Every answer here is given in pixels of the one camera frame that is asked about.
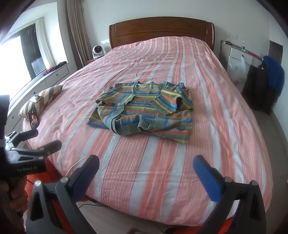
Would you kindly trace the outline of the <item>person's left hand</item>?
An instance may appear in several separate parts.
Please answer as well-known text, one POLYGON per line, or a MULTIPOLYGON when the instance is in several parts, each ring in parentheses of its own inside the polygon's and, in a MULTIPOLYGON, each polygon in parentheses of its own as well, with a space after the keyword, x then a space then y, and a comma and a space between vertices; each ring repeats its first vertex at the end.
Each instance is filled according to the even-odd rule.
POLYGON ((28 208, 28 194, 25 190, 27 184, 27 176, 22 176, 17 185, 11 191, 10 207, 16 212, 26 212, 28 208))

